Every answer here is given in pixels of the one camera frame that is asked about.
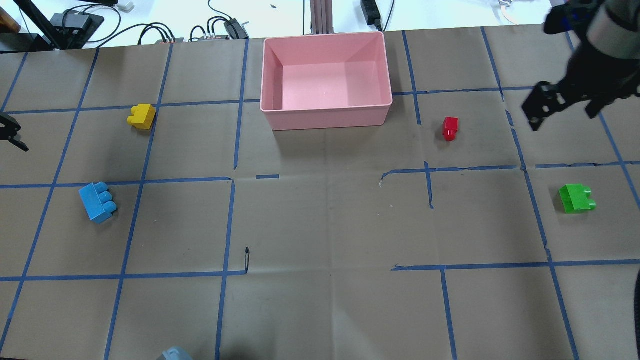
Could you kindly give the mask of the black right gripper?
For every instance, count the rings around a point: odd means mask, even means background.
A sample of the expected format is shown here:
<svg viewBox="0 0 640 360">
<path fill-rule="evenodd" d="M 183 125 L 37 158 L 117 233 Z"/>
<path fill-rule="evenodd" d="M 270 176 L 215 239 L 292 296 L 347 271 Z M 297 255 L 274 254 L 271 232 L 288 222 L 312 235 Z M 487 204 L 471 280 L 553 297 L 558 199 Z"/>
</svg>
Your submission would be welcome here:
<svg viewBox="0 0 640 360">
<path fill-rule="evenodd" d="M 594 118 L 616 100 L 639 96 L 638 59 L 619 59 L 594 47 L 579 47 L 570 57 L 564 78 L 557 84 L 538 82 L 521 109 L 537 132 L 553 114 L 587 101 L 585 112 Z"/>
</svg>

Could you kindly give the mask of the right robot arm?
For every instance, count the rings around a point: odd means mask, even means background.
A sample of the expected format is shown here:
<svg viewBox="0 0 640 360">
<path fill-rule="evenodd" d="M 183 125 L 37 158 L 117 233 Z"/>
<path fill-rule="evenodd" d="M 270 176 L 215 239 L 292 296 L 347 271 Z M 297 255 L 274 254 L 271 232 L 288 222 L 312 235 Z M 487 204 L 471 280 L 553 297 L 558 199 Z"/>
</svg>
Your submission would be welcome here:
<svg viewBox="0 0 640 360">
<path fill-rule="evenodd" d="M 616 100 L 639 96 L 637 0 L 568 0 L 551 8 L 542 29 L 547 35 L 573 32 L 580 43 L 562 80 L 538 82 L 522 104 L 533 132 L 574 104 L 586 102 L 592 119 Z"/>
</svg>

